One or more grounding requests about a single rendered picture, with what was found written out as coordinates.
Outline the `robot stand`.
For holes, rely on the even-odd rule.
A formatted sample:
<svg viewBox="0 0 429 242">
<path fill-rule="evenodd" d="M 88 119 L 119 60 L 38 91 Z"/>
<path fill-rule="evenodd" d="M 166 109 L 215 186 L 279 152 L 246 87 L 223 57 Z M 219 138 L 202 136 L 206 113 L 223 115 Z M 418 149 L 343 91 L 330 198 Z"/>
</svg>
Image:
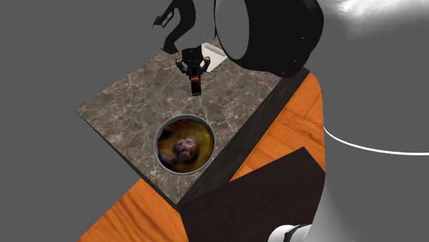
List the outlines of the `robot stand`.
<svg viewBox="0 0 429 242">
<path fill-rule="evenodd" d="M 283 225 L 312 223 L 325 172 L 300 148 L 180 209 L 188 242 L 267 242 Z"/>
</svg>

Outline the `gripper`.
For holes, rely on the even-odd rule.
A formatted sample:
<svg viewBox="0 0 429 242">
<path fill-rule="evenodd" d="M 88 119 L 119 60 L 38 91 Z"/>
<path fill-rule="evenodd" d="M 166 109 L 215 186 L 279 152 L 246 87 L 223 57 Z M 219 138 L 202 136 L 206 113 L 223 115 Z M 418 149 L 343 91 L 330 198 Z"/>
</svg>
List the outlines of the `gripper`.
<svg viewBox="0 0 429 242">
<path fill-rule="evenodd" d="M 177 58 L 175 60 L 175 64 L 181 73 L 187 74 L 188 67 L 200 67 L 201 73 L 207 72 L 211 60 L 209 56 L 203 57 L 200 45 L 193 48 L 183 49 L 181 54 L 182 58 Z"/>
</svg>

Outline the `grey bowl with food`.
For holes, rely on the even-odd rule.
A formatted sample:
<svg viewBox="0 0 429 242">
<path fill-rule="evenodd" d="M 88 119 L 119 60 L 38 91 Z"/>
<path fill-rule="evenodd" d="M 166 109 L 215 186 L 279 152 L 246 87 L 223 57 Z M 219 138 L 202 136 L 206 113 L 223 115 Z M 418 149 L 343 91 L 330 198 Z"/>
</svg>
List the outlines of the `grey bowl with food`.
<svg viewBox="0 0 429 242">
<path fill-rule="evenodd" d="M 213 158 L 216 136 L 213 128 L 196 115 L 177 115 L 161 124 L 153 140 L 155 159 L 176 175 L 202 170 Z"/>
</svg>

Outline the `white flat box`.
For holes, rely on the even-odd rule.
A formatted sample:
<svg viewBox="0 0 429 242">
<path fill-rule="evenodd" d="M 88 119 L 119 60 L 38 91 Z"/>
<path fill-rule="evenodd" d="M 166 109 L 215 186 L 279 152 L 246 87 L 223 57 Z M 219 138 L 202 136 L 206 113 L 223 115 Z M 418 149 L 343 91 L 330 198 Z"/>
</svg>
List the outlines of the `white flat box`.
<svg viewBox="0 0 429 242">
<path fill-rule="evenodd" d="M 208 57 L 210 59 L 210 64 L 206 70 L 207 72 L 211 72 L 227 58 L 227 55 L 221 48 L 209 43 L 203 43 L 201 45 L 201 50 L 203 57 Z"/>
</svg>

